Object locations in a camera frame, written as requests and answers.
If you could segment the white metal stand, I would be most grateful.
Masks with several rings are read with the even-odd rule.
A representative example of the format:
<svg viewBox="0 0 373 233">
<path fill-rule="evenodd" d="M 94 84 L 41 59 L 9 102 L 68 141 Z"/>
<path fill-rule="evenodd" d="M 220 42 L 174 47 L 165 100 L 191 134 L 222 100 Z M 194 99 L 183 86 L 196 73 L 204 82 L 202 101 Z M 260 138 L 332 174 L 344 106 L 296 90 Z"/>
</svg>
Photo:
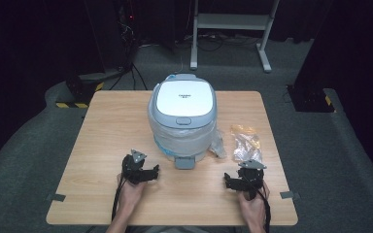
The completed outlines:
<svg viewBox="0 0 373 233">
<path fill-rule="evenodd" d="M 260 58 L 263 71 L 270 73 L 272 67 L 268 60 L 265 48 L 280 0 L 273 0 L 270 12 L 267 15 L 229 15 L 229 14 L 203 14 L 198 10 L 199 0 L 194 0 L 192 45 L 190 49 L 189 68 L 198 68 L 198 30 L 199 29 L 227 29 L 262 31 L 262 39 L 255 45 Z"/>
</svg>

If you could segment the person's right hand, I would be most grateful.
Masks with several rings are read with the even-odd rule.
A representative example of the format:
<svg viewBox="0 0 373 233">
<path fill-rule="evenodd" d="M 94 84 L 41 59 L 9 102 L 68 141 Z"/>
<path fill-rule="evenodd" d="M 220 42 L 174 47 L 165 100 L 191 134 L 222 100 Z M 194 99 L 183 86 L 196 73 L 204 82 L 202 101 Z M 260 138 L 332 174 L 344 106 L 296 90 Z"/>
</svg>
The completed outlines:
<svg viewBox="0 0 373 233">
<path fill-rule="evenodd" d="M 260 227 L 266 220 L 266 211 L 263 198 L 269 197 L 269 188 L 266 183 L 259 190 L 259 194 L 252 200 L 248 200 L 244 191 L 238 191 L 237 197 L 243 220 L 250 227 Z"/>
</svg>

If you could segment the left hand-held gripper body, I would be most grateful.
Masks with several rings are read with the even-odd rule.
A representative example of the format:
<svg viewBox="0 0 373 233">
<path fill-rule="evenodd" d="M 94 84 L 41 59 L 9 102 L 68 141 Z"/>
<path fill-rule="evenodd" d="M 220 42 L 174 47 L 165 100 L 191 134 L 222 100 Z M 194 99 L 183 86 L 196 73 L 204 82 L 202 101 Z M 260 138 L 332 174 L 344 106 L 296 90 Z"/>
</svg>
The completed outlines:
<svg viewBox="0 0 373 233">
<path fill-rule="evenodd" d="M 146 157 L 137 150 L 131 150 L 131 153 L 122 161 L 123 176 L 131 183 L 138 184 L 149 179 L 148 173 L 143 170 Z"/>
</svg>

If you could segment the person's left hand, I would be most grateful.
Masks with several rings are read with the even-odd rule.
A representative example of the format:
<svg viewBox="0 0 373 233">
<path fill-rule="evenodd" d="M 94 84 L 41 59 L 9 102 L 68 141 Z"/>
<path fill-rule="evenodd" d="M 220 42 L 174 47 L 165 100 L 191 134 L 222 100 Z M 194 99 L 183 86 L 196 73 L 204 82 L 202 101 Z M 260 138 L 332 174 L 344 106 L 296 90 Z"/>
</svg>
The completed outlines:
<svg viewBox="0 0 373 233">
<path fill-rule="evenodd" d="M 121 174 L 117 175 L 119 182 L 118 212 L 133 212 L 140 202 L 147 182 L 133 184 L 128 182 Z"/>
</svg>

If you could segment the white grey pedal trash can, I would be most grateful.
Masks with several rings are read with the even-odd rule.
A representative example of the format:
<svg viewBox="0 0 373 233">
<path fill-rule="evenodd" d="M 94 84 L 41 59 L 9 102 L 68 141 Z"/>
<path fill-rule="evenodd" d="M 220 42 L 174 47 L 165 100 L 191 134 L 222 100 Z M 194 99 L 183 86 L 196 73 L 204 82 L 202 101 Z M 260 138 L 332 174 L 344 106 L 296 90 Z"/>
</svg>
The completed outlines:
<svg viewBox="0 0 373 233">
<path fill-rule="evenodd" d="M 192 74 L 168 76 L 155 86 L 149 103 L 153 104 L 155 120 L 167 127 L 193 129 L 203 127 L 212 120 L 217 121 L 216 93 L 208 82 Z M 205 154 L 206 152 L 192 156 L 165 155 L 175 163 L 176 168 L 189 170 Z"/>
</svg>

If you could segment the dark equipment rack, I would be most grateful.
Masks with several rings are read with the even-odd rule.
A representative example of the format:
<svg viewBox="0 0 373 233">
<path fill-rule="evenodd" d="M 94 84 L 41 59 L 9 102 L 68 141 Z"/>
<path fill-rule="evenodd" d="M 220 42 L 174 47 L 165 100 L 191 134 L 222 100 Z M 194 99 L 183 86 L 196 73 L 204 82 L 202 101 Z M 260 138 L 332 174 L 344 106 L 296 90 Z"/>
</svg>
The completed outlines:
<svg viewBox="0 0 373 233">
<path fill-rule="evenodd" d="M 113 0 L 119 25 L 124 70 L 128 70 L 139 43 L 138 9 L 135 0 Z"/>
</svg>

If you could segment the clear orange plastic wrapper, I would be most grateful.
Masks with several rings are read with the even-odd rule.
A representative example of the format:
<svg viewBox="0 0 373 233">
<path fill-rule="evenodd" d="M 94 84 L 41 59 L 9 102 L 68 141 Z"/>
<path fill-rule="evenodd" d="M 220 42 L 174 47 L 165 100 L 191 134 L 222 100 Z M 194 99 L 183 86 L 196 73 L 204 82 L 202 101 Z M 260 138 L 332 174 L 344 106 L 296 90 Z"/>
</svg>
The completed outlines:
<svg viewBox="0 0 373 233">
<path fill-rule="evenodd" d="M 233 124 L 230 128 L 234 138 L 234 158 L 239 161 L 255 160 L 262 161 L 262 151 L 259 137 L 253 127 Z"/>
</svg>

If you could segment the white plastic bin liner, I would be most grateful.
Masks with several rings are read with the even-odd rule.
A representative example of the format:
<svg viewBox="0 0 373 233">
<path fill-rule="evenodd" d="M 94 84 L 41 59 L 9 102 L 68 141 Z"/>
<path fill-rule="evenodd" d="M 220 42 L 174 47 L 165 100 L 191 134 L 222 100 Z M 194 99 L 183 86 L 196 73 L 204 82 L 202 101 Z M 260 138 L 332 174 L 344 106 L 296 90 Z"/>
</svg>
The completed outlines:
<svg viewBox="0 0 373 233">
<path fill-rule="evenodd" d="M 192 156 L 206 152 L 217 138 L 217 122 L 193 129 L 171 128 L 158 123 L 149 103 L 148 118 L 157 146 L 168 156 Z"/>
</svg>

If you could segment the black base with hazard tape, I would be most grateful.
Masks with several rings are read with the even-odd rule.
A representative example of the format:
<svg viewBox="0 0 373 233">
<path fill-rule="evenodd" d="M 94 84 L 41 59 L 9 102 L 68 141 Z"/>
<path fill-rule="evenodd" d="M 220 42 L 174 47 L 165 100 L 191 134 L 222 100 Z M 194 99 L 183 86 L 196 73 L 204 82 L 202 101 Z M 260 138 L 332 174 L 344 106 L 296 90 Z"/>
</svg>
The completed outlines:
<svg viewBox="0 0 373 233">
<path fill-rule="evenodd" d="M 303 87 L 288 85 L 290 101 L 297 112 L 334 113 L 335 108 L 330 98 L 321 89 L 311 91 Z"/>
<path fill-rule="evenodd" d="M 104 83 L 100 81 L 83 81 L 75 77 L 65 81 L 55 100 L 58 108 L 80 108 L 89 106 L 95 92 L 102 89 Z"/>
</svg>

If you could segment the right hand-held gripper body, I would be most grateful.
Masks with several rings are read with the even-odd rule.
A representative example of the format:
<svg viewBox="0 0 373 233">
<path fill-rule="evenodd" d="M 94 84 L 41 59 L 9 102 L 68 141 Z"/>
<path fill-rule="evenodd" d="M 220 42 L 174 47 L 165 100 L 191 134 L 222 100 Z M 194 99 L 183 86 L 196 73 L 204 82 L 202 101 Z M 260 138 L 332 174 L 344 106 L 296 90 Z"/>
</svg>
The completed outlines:
<svg viewBox="0 0 373 233">
<path fill-rule="evenodd" d="M 238 166 L 238 190 L 247 192 L 250 200 L 256 197 L 265 200 L 263 179 L 265 166 L 256 160 L 243 161 Z"/>
</svg>

